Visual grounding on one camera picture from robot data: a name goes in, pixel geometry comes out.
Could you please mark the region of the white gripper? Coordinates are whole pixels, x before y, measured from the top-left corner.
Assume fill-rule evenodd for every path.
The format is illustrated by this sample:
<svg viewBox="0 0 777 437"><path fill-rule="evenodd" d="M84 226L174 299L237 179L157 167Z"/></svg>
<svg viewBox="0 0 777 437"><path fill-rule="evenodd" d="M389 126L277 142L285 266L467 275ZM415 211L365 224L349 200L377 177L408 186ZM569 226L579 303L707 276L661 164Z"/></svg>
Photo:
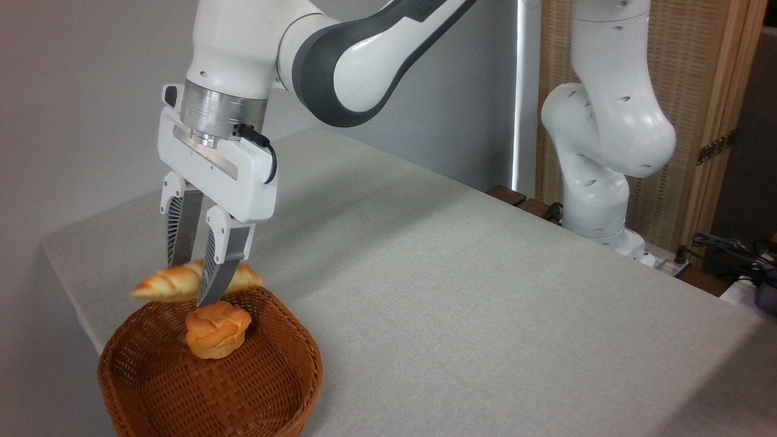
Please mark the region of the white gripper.
<svg viewBox="0 0 777 437"><path fill-rule="evenodd" d="M277 158L261 137L266 100L222 94L197 84L167 84L161 97L157 149L172 169L163 180L159 211L166 216L168 268L192 258L203 194L214 205L197 307L218 302L238 266L249 257L255 224L276 205Z"/></svg>

